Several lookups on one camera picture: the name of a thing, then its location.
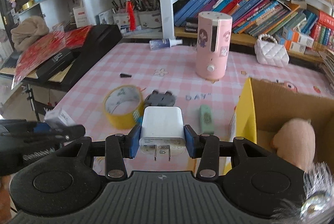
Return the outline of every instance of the gray object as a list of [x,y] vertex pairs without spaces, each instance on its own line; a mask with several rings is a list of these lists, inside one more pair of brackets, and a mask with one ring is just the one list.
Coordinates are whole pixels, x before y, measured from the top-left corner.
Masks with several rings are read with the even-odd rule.
[[165,94],[159,93],[158,90],[154,90],[152,94],[148,95],[144,101],[144,108],[148,106],[174,106],[176,97],[172,92],[167,91]]
[[19,212],[10,224],[270,224],[230,204],[212,182],[190,171],[134,171],[125,181],[109,182],[86,208],[66,216],[38,217]]

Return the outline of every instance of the green eraser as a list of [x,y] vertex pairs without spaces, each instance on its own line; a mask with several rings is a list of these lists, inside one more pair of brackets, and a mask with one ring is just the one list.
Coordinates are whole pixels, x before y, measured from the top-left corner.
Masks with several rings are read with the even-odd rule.
[[214,124],[213,116],[211,109],[208,105],[202,104],[199,107],[199,121],[201,127],[201,134],[213,134],[214,133]]

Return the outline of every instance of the beige cloth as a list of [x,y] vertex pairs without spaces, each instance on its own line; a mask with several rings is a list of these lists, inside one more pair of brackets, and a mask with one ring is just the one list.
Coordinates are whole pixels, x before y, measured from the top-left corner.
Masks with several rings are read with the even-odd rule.
[[42,17],[31,16],[10,32],[14,48],[18,51],[24,51],[41,36],[48,34],[49,28]]

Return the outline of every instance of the screw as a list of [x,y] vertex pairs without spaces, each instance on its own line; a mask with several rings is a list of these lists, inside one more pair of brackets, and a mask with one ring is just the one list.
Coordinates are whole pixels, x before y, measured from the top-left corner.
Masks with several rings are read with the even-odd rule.
[[119,169],[113,169],[108,172],[110,178],[121,178],[124,176],[124,172]]
[[214,171],[212,169],[203,169],[199,172],[199,174],[203,178],[212,178],[212,177],[216,176],[216,171]]

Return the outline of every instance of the pink plush toy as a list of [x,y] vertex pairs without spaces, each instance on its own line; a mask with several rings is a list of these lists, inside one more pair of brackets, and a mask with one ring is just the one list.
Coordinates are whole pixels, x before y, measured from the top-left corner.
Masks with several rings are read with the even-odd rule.
[[277,150],[277,156],[307,172],[315,154],[313,127],[307,120],[293,118],[273,137],[271,147]]

